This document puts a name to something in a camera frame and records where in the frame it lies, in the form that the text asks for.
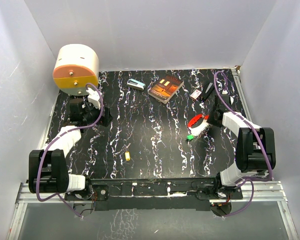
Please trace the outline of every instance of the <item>orange book cover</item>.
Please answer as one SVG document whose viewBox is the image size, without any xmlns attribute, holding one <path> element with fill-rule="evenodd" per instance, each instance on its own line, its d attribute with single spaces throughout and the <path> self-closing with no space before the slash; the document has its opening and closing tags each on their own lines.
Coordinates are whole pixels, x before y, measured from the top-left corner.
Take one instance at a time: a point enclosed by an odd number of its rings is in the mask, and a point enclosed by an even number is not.
<svg viewBox="0 0 300 240">
<path fill-rule="evenodd" d="M 174 76 L 167 75 L 164 78 L 159 79 L 148 93 L 160 102 L 166 104 L 183 84 L 184 81 Z"/>
</svg>

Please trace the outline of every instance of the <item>table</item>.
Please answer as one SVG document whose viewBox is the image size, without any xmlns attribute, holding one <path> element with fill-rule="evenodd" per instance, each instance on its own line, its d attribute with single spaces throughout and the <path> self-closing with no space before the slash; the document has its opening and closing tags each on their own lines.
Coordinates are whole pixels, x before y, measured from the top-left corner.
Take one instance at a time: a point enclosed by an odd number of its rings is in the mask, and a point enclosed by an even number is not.
<svg viewBox="0 0 300 240">
<path fill-rule="evenodd" d="M 112 71 L 99 74 L 104 104 L 113 120 L 108 127 L 95 126 L 82 135 L 66 158 L 69 173 L 101 178 L 179 178 L 215 176 L 234 162 L 237 138 L 229 129 L 210 127 L 199 138 L 186 141 L 187 124 L 197 114 L 207 115 L 214 94 L 204 102 L 189 95 L 213 82 L 218 69 Z M 223 69 L 229 83 L 232 108 L 245 116 L 231 69 Z M 166 75 L 184 80 L 183 87 L 167 104 L 148 95 L 154 83 Z M 127 87 L 128 79 L 145 83 L 144 91 Z M 48 139 L 54 138 L 67 116 L 73 98 L 60 92 L 56 101 Z M 130 161 L 124 148 L 130 144 Z"/>
</svg>

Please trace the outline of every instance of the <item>gray wall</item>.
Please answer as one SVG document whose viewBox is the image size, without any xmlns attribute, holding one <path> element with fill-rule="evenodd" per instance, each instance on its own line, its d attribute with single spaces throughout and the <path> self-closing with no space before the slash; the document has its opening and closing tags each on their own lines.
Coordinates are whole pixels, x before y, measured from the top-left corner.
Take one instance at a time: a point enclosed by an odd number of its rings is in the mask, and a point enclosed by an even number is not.
<svg viewBox="0 0 300 240">
<path fill-rule="evenodd" d="M 25 0 L 54 56 L 93 48 L 102 71 L 242 65 L 275 0 Z"/>
<path fill-rule="evenodd" d="M 55 61 L 24 1 L 0 1 L 0 240 L 58 94 Z"/>
<path fill-rule="evenodd" d="M 254 122 L 274 129 L 275 178 L 300 236 L 300 0 L 276 3 L 241 70 Z"/>
</svg>

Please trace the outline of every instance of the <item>purple cable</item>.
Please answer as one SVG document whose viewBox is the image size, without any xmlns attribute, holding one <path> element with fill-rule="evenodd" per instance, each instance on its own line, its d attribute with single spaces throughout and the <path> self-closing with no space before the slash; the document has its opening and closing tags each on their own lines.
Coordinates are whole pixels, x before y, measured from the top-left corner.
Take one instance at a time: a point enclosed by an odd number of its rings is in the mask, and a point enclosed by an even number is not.
<svg viewBox="0 0 300 240">
<path fill-rule="evenodd" d="M 38 175 L 36 176 L 36 179 L 37 179 L 37 182 L 36 182 L 36 185 L 35 185 L 35 193 L 36 193 L 36 198 L 40 201 L 40 202 L 45 202 L 51 198 L 53 198 L 54 196 L 58 196 L 61 201 L 63 201 L 77 216 L 79 217 L 82 217 L 82 215 L 80 215 L 80 213 L 78 213 L 77 211 L 75 211 L 63 198 L 62 196 L 59 194 L 59 193 L 54 193 L 46 198 L 41 198 L 40 197 L 40 193 L 39 193 L 39 186 L 40 186 L 40 178 L 41 178 L 41 171 L 42 171 L 42 168 L 43 168 L 43 165 L 44 165 L 44 160 L 45 160 L 45 157 L 47 155 L 47 152 L 49 150 L 49 148 L 52 146 L 52 144 L 54 144 L 58 139 L 60 139 L 62 136 L 66 135 L 67 133 L 69 132 L 72 132 L 72 131 L 75 131 L 75 130 L 80 130 L 80 129 L 87 129 L 87 128 L 91 128 L 93 127 L 94 125 L 96 125 L 101 116 L 102 116 L 102 113 L 104 111 L 104 101 L 102 99 L 102 95 L 100 93 L 100 91 L 97 89 L 97 87 L 95 85 L 93 85 L 92 83 L 87 83 L 85 85 L 85 88 L 87 89 L 88 86 L 92 86 L 94 88 L 94 90 L 98 93 L 99 95 L 99 98 L 100 98 L 100 114 L 98 116 L 98 118 L 90 125 L 87 125 L 87 126 L 79 126 L 79 127 L 76 127 L 76 128 L 73 128 L 73 129 L 70 129 L 69 131 L 65 131 L 63 133 L 60 134 L 60 136 L 58 137 L 55 137 L 45 148 L 43 154 L 42 154 L 42 157 L 41 157 L 41 160 L 40 160 L 40 164 L 39 164 L 39 168 L 38 168 Z"/>
<path fill-rule="evenodd" d="M 229 213 L 227 215 L 225 215 L 224 217 L 230 217 L 230 216 L 233 216 L 235 214 L 238 214 L 238 213 L 241 213 L 242 211 L 244 211 L 245 209 L 247 209 L 247 207 L 249 207 L 249 205 L 251 204 L 252 202 L 252 199 L 254 198 L 254 192 L 255 192 L 255 187 L 254 187 L 254 183 L 252 181 L 262 181 L 262 182 L 267 182 L 267 181 L 270 181 L 272 180 L 272 177 L 273 177 L 273 171 L 272 171 L 272 168 L 271 168 L 271 164 L 270 164 L 270 161 L 269 161 L 269 158 L 267 156 L 267 153 L 266 153 L 266 150 L 261 142 L 261 139 L 256 131 L 256 129 L 248 122 L 246 121 L 246 119 L 237 114 L 235 111 L 233 111 L 226 103 L 225 101 L 222 99 L 220 93 L 219 93 L 219 90 L 218 90 L 218 87 L 217 87 L 217 75 L 218 74 L 222 74 L 223 77 L 224 77 L 224 81 L 225 81 L 225 90 L 228 91 L 228 78 L 227 78 L 227 75 L 223 72 L 223 71 L 217 71 L 215 74 L 214 74 L 214 77 L 213 77 L 213 82 L 214 82 L 214 88 L 215 88 L 215 92 L 216 94 L 218 95 L 219 99 L 221 100 L 221 102 L 225 105 L 225 107 L 231 112 L 233 113 L 234 115 L 236 115 L 237 117 L 239 117 L 245 124 L 247 124 L 253 134 L 255 135 L 255 138 L 256 138 L 256 141 L 258 142 L 260 148 L 261 148 L 261 152 L 264 156 L 264 159 L 265 159 L 265 163 L 266 163 L 266 166 L 268 168 L 268 176 L 266 178 L 260 178 L 260 177 L 250 177 L 250 176 L 247 176 L 247 177 L 243 177 L 244 181 L 242 183 L 240 183 L 239 185 L 237 185 L 238 188 L 240 188 L 241 186 L 243 186 L 247 181 L 251 182 L 251 186 L 252 186 L 252 191 L 251 191 L 251 197 L 250 197 L 250 200 L 249 202 L 240 210 L 238 211 L 235 211 L 235 212 L 232 212 L 232 213 Z"/>
</svg>

